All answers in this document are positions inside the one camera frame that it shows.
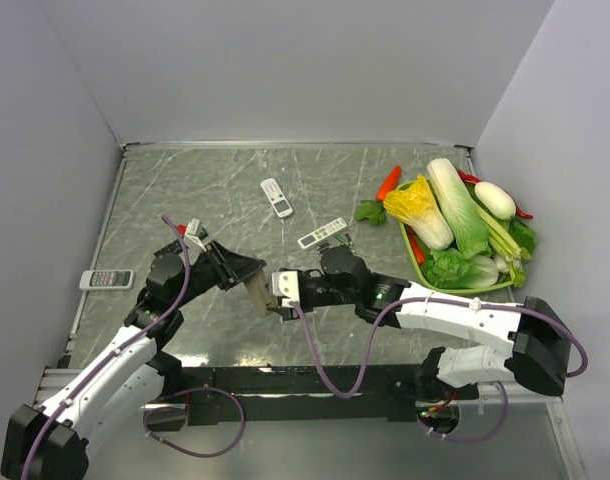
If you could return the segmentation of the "white remote with blue button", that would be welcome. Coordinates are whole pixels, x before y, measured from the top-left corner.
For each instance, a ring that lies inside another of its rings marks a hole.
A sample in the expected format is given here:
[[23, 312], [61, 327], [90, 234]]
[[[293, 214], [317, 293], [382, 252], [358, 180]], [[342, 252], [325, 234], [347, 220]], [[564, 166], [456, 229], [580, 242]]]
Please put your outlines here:
[[261, 318], [274, 312], [277, 306], [277, 299], [273, 295], [270, 281], [263, 270], [256, 272], [246, 279], [244, 285], [256, 313]]

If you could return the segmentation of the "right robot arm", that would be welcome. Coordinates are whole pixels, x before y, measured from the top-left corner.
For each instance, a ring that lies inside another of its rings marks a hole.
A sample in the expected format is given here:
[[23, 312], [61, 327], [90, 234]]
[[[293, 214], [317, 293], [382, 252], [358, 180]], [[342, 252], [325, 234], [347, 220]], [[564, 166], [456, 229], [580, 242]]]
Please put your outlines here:
[[349, 247], [325, 250], [317, 270], [282, 269], [270, 291], [286, 320], [317, 307], [351, 305], [373, 328], [422, 329], [471, 342], [436, 347], [423, 362], [421, 383], [433, 398], [483, 382], [515, 382], [559, 397], [569, 378], [571, 333], [543, 299], [494, 303], [440, 293], [371, 271]]

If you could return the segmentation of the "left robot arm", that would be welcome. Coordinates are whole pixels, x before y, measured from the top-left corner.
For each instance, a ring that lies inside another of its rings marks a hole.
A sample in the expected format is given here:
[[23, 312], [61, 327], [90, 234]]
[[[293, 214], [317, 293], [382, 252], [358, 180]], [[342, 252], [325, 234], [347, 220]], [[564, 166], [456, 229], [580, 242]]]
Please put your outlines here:
[[6, 479], [81, 479], [92, 449], [123, 417], [183, 387], [182, 365], [164, 352], [184, 321], [181, 307], [213, 288], [251, 280], [265, 261], [209, 242], [196, 261], [181, 243], [152, 262], [135, 307], [105, 349], [62, 390], [10, 417], [1, 460]]

